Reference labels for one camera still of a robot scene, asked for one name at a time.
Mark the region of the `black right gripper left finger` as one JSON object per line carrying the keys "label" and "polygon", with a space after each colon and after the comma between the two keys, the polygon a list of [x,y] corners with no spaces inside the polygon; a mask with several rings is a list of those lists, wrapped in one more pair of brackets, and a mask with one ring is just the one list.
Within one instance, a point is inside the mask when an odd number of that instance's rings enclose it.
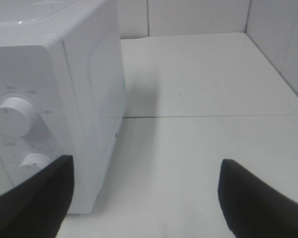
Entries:
{"label": "black right gripper left finger", "polygon": [[0,195],[0,238],[54,238],[74,194],[74,158],[62,155]]}

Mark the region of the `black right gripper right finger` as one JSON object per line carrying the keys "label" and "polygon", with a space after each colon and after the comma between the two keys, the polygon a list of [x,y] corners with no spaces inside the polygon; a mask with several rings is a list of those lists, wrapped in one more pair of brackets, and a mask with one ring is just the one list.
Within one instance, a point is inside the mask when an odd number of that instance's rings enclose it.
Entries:
{"label": "black right gripper right finger", "polygon": [[298,238],[298,203],[235,160],[222,160],[218,199],[237,238]]}

